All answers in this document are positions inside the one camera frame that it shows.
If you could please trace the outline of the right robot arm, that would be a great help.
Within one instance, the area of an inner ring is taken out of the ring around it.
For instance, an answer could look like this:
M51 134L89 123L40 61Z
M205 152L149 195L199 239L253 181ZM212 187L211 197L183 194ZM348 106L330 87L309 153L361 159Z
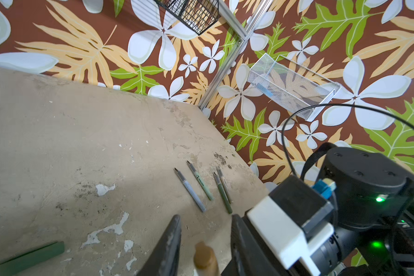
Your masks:
M318 161L316 185L330 200L335 231L313 255L322 275L334 271L354 249L366 264L346 268L360 276L414 276L414 174L385 155L322 144L300 177Z

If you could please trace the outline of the blue pen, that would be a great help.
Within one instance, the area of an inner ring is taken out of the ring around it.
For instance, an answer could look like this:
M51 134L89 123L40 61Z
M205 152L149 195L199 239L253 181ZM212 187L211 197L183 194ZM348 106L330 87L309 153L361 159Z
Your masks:
M200 208L200 210L202 212L205 212L207 209L206 209L205 205L202 203L202 201L200 200L200 198L198 197L198 195L193 190L191 184L187 181L187 179L184 177L184 175L178 169L174 168L174 171L175 171L177 177L179 178L179 180L181 181L181 183L184 185L186 190L189 192L192 199L195 201L197 206Z

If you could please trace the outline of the brown pen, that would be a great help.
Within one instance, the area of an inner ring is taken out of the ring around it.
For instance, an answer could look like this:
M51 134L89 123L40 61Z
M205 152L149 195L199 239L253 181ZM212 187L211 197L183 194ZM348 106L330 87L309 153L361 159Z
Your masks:
M193 262L198 276L220 276L215 252L203 241L195 245Z

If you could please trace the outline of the light green pen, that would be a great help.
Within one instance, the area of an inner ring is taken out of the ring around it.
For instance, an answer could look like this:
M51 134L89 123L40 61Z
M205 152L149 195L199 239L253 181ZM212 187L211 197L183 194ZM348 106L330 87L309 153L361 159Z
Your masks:
M202 179L200 173L197 171L197 169L194 167L194 165L191 162L189 162L189 161L186 161L186 162L187 162L187 165L188 165L189 169L191 170L191 172L195 176L196 180L198 181L198 183L202 187L202 189L205 192L205 194L207 195L208 199L210 201L213 201L214 200L213 194L210 192L209 188L205 184L205 182Z

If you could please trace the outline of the dark green pen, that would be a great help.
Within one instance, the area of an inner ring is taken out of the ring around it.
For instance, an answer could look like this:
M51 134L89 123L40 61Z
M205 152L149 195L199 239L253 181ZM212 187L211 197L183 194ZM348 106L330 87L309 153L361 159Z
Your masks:
M222 184L219 176L215 172L213 173L213 176L214 176L214 179L216 181L216 184L217 184L218 190L220 192L220 195L222 197L222 200L224 202L225 208L226 208L226 210L227 210L227 212L229 214L232 214L233 213L233 210L232 210L232 207L231 207L231 205L230 205L230 203L228 201L227 195L225 194L225 190L224 190L223 184Z

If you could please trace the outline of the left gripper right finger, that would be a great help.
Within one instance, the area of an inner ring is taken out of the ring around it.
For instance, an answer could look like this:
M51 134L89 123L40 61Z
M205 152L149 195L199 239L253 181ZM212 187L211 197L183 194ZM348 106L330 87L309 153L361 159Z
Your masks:
M231 276L278 276L244 220L232 215Z

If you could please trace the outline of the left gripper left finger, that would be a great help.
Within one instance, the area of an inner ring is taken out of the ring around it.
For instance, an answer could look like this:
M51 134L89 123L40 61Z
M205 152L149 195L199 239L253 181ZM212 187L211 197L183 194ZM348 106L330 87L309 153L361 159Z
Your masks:
M174 215L137 276L176 276L181 236L181 217Z

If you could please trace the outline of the dark green pen cap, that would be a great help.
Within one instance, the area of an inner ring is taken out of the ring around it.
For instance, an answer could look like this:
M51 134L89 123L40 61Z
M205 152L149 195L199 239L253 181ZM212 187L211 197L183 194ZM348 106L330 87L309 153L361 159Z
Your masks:
M24 270L46 262L65 252L63 241L55 241L21 255L0 262L0 276L14 276Z

